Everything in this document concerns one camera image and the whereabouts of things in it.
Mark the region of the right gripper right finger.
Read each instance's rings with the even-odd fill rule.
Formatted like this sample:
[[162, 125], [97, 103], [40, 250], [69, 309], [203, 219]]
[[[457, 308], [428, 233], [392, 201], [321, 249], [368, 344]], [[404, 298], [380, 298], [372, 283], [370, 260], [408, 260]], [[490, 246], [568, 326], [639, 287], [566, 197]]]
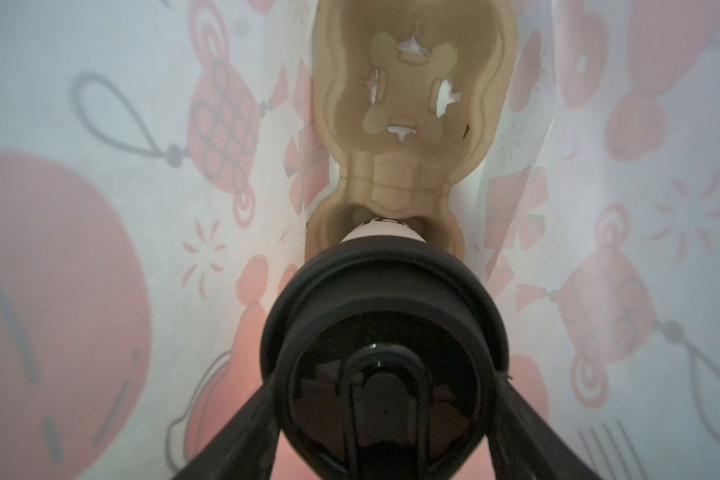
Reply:
[[596, 479], [598, 475], [551, 429], [505, 378], [487, 431], [498, 479]]

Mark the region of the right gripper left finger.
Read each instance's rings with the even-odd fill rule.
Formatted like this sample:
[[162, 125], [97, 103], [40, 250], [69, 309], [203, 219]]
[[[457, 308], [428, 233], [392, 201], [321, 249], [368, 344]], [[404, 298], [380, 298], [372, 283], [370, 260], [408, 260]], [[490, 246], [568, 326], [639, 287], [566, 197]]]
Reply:
[[279, 433], [273, 389], [266, 381], [174, 479], [269, 479]]

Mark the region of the white paper cup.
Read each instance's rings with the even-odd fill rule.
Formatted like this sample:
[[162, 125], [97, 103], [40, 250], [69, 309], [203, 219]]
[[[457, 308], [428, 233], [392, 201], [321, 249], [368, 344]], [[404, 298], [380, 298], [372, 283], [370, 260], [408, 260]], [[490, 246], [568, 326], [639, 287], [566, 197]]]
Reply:
[[361, 223], [344, 236], [341, 242], [344, 243], [355, 239], [378, 236], [394, 236], [426, 242], [426, 240], [408, 224], [396, 219], [381, 217]]

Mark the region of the red white paper bag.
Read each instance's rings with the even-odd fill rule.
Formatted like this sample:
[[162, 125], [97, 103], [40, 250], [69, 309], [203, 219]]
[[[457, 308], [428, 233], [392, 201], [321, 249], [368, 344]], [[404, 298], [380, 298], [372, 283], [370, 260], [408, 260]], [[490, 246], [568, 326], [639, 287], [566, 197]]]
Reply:
[[[450, 208], [604, 479], [720, 479], [720, 1], [514, 1]], [[313, 1], [0, 1], [0, 479], [169, 479], [260, 382], [337, 163]]]

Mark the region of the brown pulp cup carrier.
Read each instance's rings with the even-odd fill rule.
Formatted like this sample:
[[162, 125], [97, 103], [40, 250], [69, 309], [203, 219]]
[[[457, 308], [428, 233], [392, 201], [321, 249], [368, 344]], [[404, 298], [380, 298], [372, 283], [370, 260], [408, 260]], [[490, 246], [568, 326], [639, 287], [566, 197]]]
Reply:
[[339, 180], [308, 220], [306, 257], [382, 217], [462, 258], [449, 197], [495, 138], [517, 52], [511, 4], [322, 1], [313, 41], [313, 113]]

